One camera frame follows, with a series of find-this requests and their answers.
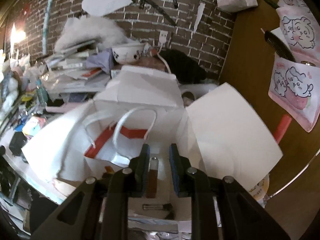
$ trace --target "brick wall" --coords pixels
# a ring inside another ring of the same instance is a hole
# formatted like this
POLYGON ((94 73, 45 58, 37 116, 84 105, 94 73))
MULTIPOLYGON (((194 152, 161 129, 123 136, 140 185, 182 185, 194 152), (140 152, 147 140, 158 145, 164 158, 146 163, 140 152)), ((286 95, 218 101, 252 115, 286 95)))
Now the brick wall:
MULTIPOLYGON (((30 4, 31 14, 26 20, 26 39, 16 45, 22 53, 30 53, 34 61, 42 55, 42 28, 48 0, 20 0, 12 9, 8 20, 7 39, 14 21, 26 3, 30 4)), ((131 4, 108 15, 122 27, 128 37, 148 41, 157 46, 161 30, 169 31, 167 48, 178 49, 195 59, 208 71, 208 77, 217 79, 231 41, 235 15, 217 9, 216 0, 178 0, 179 8, 174 9, 172 0, 153 0, 176 22, 169 25, 155 9, 146 4, 139 9, 131 4), (198 6, 205 3, 205 9, 197 32, 192 35, 198 6)), ((68 17, 81 10, 82 0, 53 0, 48 32, 48 52, 53 53, 54 44, 68 17)))

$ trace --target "plastic bottle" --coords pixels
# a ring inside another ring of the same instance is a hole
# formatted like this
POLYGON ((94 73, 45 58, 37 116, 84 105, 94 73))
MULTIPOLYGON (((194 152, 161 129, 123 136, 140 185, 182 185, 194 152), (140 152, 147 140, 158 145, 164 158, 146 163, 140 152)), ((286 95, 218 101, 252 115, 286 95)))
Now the plastic bottle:
POLYGON ((37 85, 36 92, 38 95, 40 105, 43 107, 46 107, 48 102, 48 93, 45 90, 44 86, 42 85, 40 79, 37 80, 36 85, 37 85))

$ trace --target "purple cloth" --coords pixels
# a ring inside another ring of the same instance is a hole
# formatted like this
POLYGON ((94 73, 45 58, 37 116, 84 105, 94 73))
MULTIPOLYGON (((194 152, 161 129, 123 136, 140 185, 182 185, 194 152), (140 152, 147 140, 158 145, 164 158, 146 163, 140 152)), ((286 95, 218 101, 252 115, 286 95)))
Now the purple cloth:
POLYGON ((101 69, 109 74, 110 69, 113 68, 113 54, 112 49, 106 49, 97 55, 91 55, 87 57, 86 61, 87 68, 101 67, 101 69))

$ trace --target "metal screw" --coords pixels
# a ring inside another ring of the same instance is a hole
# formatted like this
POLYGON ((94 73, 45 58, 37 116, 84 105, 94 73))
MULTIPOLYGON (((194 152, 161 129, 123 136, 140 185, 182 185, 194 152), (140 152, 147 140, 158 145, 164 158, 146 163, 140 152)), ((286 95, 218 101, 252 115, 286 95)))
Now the metal screw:
POLYGON ((89 177, 85 180, 86 184, 92 184, 92 183, 95 183, 96 181, 96 178, 94 177, 89 177))
POLYGON ((190 167, 187 169, 187 173, 189 174, 195 174, 197 172, 197 169, 194 167, 190 167))
POLYGON ((132 172, 132 170, 130 168, 125 168, 122 170, 123 174, 130 174, 132 172))
POLYGON ((231 184, 232 182, 235 181, 235 179, 234 179, 232 176, 225 176, 225 177, 223 178, 223 180, 224 180, 226 183, 229 183, 229 184, 231 184))

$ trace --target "pink paper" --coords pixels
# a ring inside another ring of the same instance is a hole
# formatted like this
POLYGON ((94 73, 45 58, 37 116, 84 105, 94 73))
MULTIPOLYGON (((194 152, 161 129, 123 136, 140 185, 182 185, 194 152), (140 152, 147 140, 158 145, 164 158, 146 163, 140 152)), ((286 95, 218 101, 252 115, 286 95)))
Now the pink paper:
POLYGON ((280 28, 295 57, 320 66, 320 26, 308 8, 285 6, 277 10, 280 28))
POLYGON ((320 112, 320 68, 276 55, 268 94, 310 132, 320 112))

